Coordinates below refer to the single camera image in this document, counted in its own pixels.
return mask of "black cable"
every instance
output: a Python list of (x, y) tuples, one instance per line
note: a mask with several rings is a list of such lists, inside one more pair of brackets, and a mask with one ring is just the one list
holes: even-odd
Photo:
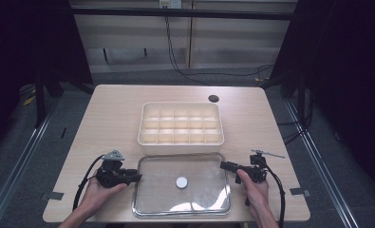
[(196, 76), (196, 75), (225, 75), (225, 76), (235, 76), (235, 77), (246, 77), (246, 76), (251, 76), (251, 75), (259, 74), (260, 72), (262, 72), (262, 71), (264, 71), (264, 70), (266, 70), (266, 69), (268, 69), (270, 67), (273, 67), (273, 65), (263, 65), (263, 66), (260, 66), (257, 69), (256, 72), (246, 73), (246, 74), (232, 74), (232, 73), (218, 73), (218, 72), (215, 72), (215, 73), (208, 73), (208, 72), (204, 72), (204, 73), (186, 73), (186, 72), (182, 72), (180, 70), (180, 68), (178, 68), (178, 63), (176, 61), (175, 53), (173, 51), (173, 44), (172, 44), (172, 39), (171, 39), (171, 35), (170, 35), (170, 26), (169, 26), (169, 18), (168, 17), (165, 17), (165, 22), (166, 22), (166, 33), (167, 33), (167, 42), (168, 42), (168, 52), (169, 52), (170, 63), (172, 64), (172, 67), (173, 67), (173, 69), (176, 72), (178, 72), (179, 74), (181, 74), (184, 78), (186, 78), (188, 80), (191, 80), (191, 81), (194, 81), (194, 82), (197, 82), (197, 83), (209, 86), (209, 84), (206, 84), (206, 83), (201, 82), (201, 81), (196, 80), (196, 79), (189, 78), (187, 76)]
[(75, 210), (78, 207), (78, 201), (80, 200), (81, 193), (83, 192), (87, 181), (89, 181), (89, 179), (90, 179), (90, 178), (87, 177), (87, 176), (89, 176), (90, 170), (92, 170), (92, 168), (96, 164), (96, 162), (98, 162), (98, 160), (100, 160), (103, 156), (104, 155), (101, 155), (98, 158), (96, 158), (95, 161), (93, 161), (92, 164), (87, 169), (83, 181), (81, 182), (80, 185), (78, 185), (78, 191), (77, 191), (77, 194), (75, 195), (75, 198), (74, 198), (74, 204), (72, 205), (72, 210)]
[(281, 195), (281, 212), (279, 214), (279, 228), (284, 227), (284, 219), (285, 219), (285, 207), (286, 207), (286, 202), (285, 202), (285, 191), (284, 187), (282, 186), (282, 181), (276, 176), (274, 172), (270, 169), (270, 167), (263, 162), (262, 160), (256, 158), (259, 162), (261, 162), (265, 167), (267, 167), (268, 172), (272, 175), (272, 177), (275, 179), (276, 184), (278, 185), (279, 188), (279, 194)]
[(279, 85), (282, 82), (284, 82), (284, 80), (286, 80), (290, 75), (292, 75), (293, 72), (294, 72), (294, 70), (288, 70), (288, 71), (286, 71), (286, 72), (284, 72), (284, 73), (282, 73), (278, 76), (272, 77), (266, 83), (261, 85), (260, 87), (263, 88), (264, 90), (266, 90), (267, 88), (269, 88), (271, 86)]
[(312, 94), (310, 93), (310, 101), (309, 101), (309, 106), (308, 106), (308, 117), (305, 118), (305, 121), (306, 120), (309, 120), (306, 125), (303, 126), (303, 129), (297, 133), (294, 133), (294, 134), (290, 134), (289, 136), (286, 136), (284, 137), (283, 139), (286, 139), (286, 138), (289, 138), (289, 137), (292, 137), (291, 139), (289, 139), (288, 141), (284, 142), (285, 145), (291, 143), (294, 139), (296, 139), (299, 135), (301, 135), (302, 133), (306, 132), (310, 125), (311, 125), (311, 120), (312, 120), (312, 111), (313, 111), (313, 102), (314, 102), (314, 99), (312, 97)]

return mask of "wooden table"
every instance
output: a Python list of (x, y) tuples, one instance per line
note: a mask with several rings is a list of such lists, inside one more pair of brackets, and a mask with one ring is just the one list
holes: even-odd
[[(203, 102), (219, 97), (220, 118), (225, 142), (220, 153), (230, 162), (250, 165), (251, 149), (277, 155), (267, 156), (267, 163), (278, 175), (286, 192), (285, 220), (309, 219), (309, 208), (303, 195), (292, 196), (290, 189), (300, 187), (291, 160), (282, 141), (265, 92), (254, 87), (180, 86), (180, 85), (99, 85), (84, 114), (78, 133), (68, 152), (66, 162), (54, 187), (64, 193), (62, 200), (51, 199), (44, 212), (47, 222), (63, 221), (72, 209), (78, 184), (89, 165), (101, 154), (120, 149), (125, 156), (123, 168), (137, 168), (144, 156), (138, 144), (142, 106), (149, 102)], [(131, 211), (134, 183), (106, 203), (89, 221), (103, 222), (200, 222), (251, 221), (244, 205), (242, 186), (234, 183), (235, 174), (228, 174), (231, 185), (232, 210), (226, 218), (138, 219)], [(271, 176), (270, 206), (279, 219), (280, 195)]]

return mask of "clear plastic container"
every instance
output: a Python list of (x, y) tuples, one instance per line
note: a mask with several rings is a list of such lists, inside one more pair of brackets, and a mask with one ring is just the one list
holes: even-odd
[(148, 156), (139, 162), (133, 213), (140, 219), (225, 217), (231, 209), (219, 153)]
[(218, 152), (224, 142), (219, 109), (211, 103), (147, 103), (138, 142), (146, 155)]

